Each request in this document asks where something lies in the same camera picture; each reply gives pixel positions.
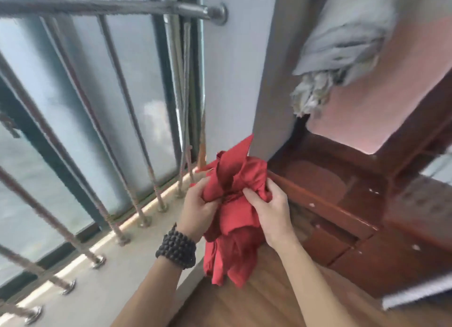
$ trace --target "hand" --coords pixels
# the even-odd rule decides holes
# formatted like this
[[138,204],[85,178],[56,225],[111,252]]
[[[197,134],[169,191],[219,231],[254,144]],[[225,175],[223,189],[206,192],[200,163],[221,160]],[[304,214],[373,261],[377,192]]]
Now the hand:
[[267,188],[273,196],[268,203],[248,188],[243,189],[243,194],[256,208],[267,243],[278,252],[282,245],[297,240],[297,237],[290,221],[287,195],[269,178],[267,178]]
[[185,196],[182,214],[177,222],[176,230],[185,234],[194,242],[199,242],[202,235],[212,223],[220,199],[205,203],[201,198],[204,187],[210,177],[203,178],[191,187]]

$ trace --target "reddish-brown wooden furniture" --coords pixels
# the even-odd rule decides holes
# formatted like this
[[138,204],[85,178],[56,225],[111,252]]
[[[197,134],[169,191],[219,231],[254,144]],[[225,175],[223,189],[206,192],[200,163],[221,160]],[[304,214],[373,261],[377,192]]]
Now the reddish-brown wooden furniture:
[[374,297],[451,271],[452,187],[419,172],[452,144],[452,73],[374,155],[305,122],[268,168],[292,202],[319,216],[304,241],[312,258]]

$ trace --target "red garment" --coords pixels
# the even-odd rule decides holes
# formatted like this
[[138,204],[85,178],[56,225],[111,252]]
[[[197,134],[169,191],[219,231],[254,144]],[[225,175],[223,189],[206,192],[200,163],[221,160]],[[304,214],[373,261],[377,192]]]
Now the red garment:
[[212,277],[212,284],[222,285],[225,274],[238,287],[245,284],[256,266],[257,248],[265,241],[257,212],[242,193],[250,188],[266,202],[271,200],[265,188],[267,162],[247,156],[252,140],[250,135],[229,151],[221,151],[203,169],[214,169],[207,173],[211,179],[202,193],[204,201],[223,198],[204,234],[204,272]]

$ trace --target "white cloth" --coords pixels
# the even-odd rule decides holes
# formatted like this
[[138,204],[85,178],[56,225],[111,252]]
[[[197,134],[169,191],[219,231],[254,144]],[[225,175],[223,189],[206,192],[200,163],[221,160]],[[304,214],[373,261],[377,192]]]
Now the white cloth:
[[333,85],[371,71],[396,25],[396,0],[327,0],[293,70],[303,75],[292,92],[297,116],[319,112]]

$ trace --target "white window ledge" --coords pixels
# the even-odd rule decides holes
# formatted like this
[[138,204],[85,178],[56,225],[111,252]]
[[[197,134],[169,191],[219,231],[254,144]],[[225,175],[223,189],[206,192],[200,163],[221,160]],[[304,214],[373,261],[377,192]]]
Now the white window ledge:
[[[188,176],[184,177],[184,187],[189,185]],[[157,202],[153,200],[143,208],[146,215],[152,216],[152,226],[139,228],[135,214],[127,220],[121,229],[132,241],[120,247],[113,233],[106,235],[91,250],[97,255],[103,254],[107,262],[98,270],[90,267],[90,262],[82,255],[72,261],[57,275],[67,281],[77,279],[76,288],[67,296],[60,295],[61,289],[46,282],[30,296],[19,303],[23,307],[43,305],[42,317],[34,327],[109,327],[124,304],[137,290],[155,261],[155,251],[179,217],[184,200],[175,198],[177,184],[169,187],[162,196],[169,205],[166,213],[157,212]],[[176,299],[171,319],[204,276],[202,259],[205,240],[197,244],[196,265],[184,270],[178,283]],[[11,314],[0,317],[1,327],[19,327],[24,319]]]

